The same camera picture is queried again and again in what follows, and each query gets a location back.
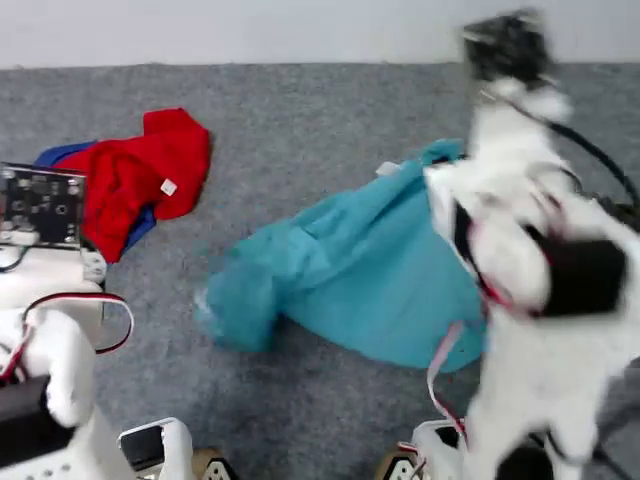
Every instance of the floor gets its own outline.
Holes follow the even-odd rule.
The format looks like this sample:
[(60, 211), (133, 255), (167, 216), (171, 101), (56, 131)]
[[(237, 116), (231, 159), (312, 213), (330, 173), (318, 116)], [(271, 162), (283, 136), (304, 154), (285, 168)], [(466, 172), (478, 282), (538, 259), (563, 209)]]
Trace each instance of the floor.
[[(640, 65), (561, 69), (573, 125), (640, 183)], [(424, 373), (360, 357), (284, 324), (274, 350), (216, 348), (191, 319), (192, 295), (234, 241), (357, 187), (384, 160), (440, 137), (464, 136), (463, 69), (440, 66), (208, 66), (0, 72), (0, 159), (32, 162), (50, 146), (134, 136), (141, 115), (181, 105), (216, 136), (199, 206), (164, 222), (114, 265), (109, 290), (126, 296), (139, 328), (99, 360), (98, 400), (117, 429), (164, 416), (184, 420), (196, 445), (222, 448), (241, 478), (369, 479), (396, 440), (436, 418)], [(587, 186), (619, 193), (568, 150)], [(122, 320), (109, 313), (108, 321)], [(469, 367), (439, 384), (463, 411), (477, 382)], [(633, 405), (630, 370), (608, 411)], [(640, 476), (630, 425), (608, 450)], [(590, 478), (613, 478), (601, 468)]]

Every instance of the red cloth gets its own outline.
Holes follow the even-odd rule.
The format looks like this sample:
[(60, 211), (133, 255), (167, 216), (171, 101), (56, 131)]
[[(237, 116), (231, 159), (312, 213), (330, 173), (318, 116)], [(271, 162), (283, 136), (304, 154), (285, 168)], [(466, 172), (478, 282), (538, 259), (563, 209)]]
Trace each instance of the red cloth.
[[(140, 209), (154, 205), (167, 220), (191, 211), (209, 170), (209, 132), (182, 108), (145, 113), (143, 135), (106, 140), (70, 155), (56, 168), (87, 176), (83, 233), (116, 262)], [(160, 187), (165, 180), (173, 194)]]

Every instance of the teal cloth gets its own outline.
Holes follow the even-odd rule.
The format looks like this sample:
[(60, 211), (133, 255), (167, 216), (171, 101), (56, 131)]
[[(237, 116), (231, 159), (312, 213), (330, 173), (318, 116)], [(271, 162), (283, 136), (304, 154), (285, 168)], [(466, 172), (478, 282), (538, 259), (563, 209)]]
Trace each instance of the teal cloth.
[(219, 343), (268, 348), (284, 314), (367, 357), (426, 367), (452, 322), (468, 328), (443, 371), (483, 350), (474, 281), (434, 232), (422, 167), (457, 158), (438, 141), (390, 176), (327, 198), (238, 242), (209, 277), (196, 319)]

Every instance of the clothing tag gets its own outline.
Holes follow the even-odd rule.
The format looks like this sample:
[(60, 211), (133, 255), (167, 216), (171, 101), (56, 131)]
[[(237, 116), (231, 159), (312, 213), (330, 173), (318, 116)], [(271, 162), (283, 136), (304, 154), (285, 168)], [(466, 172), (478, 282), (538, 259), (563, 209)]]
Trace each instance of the clothing tag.
[(378, 167), (376, 170), (376, 175), (379, 177), (393, 175), (398, 170), (400, 170), (400, 165), (393, 162), (383, 162), (382, 165)]
[(162, 185), (160, 185), (160, 190), (162, 190), (165, 194), (169, 196), (176, 193), (177, 189), (178, 189), (178, 186), (168, 178), (164, 182), (162, 182)]

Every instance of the white robot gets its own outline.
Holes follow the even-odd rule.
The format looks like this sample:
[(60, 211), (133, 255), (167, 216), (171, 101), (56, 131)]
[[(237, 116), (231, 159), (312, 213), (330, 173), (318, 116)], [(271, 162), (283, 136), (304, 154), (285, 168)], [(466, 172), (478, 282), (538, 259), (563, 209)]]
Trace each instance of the white robot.
[[(133, 331), (127, 303), (102, 292), (106, 263), (81, 241), (84, 178), (4, 164), (0, 231), (0, 480), (225, 480), (212, 450), (194, 456), (168, 418), (125, 432), (94, 400), (97, 353)], [(123, 338), (101, 344), (102, 304), (121, 305)]]

